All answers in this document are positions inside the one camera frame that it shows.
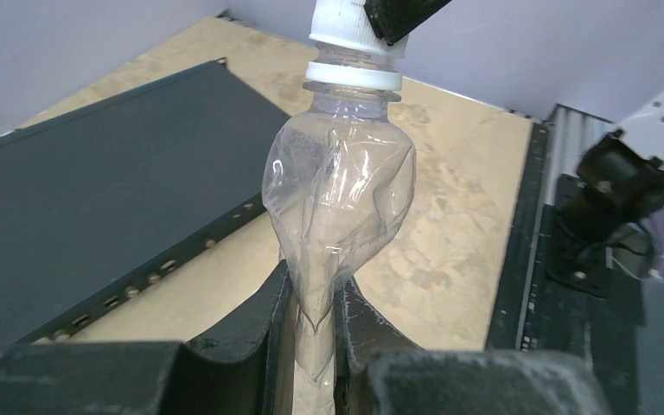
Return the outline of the clear plastic bottle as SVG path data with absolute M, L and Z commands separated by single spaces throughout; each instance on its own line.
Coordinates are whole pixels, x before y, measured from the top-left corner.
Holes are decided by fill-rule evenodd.
M 331 414 L 335 292 L 399 232 L 416 148 L 388 117 L 402 86 L 393 58 L 316 47 L 304 83 L 310 108 L 275 136 L 261 193 L 297 297 L 294 408 Z

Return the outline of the blue white bottle cap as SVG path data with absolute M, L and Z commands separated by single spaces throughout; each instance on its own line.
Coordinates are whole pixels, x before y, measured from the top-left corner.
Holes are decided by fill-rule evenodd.
M 317 0 L 309 38 L 356 51 L 395 59 L 405 57 L 408 36 L 393 46 L 378 39 L 364 10 L 365 1 Z

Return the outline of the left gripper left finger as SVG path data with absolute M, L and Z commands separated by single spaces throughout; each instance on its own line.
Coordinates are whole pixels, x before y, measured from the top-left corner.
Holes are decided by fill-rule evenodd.
M 0 346 L 0 414 L 270 414 L 292 363 L 285 262 L 186 342 Z

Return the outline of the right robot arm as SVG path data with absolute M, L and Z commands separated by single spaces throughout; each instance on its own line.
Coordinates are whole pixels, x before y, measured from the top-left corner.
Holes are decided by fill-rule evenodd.
M 625 247 L 613 234 L 664 208 L 664 90 L 591 146 L 576 174 L 559 178 L 556 197 L 546 275 L 605 298 L 607 251 Z

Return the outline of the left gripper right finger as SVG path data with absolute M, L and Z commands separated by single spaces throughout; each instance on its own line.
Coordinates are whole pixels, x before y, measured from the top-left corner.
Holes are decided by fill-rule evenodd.
M 561 352 L 425 350 L 361 294 L 335 293 L 338 414 L 608 414 L 585 363 Z

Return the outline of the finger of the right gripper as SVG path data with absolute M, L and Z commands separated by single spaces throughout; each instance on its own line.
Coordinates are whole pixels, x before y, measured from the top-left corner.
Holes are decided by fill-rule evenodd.
M 363 9 L 377 39 L 393 46 L 450 0 L 367 0 Z

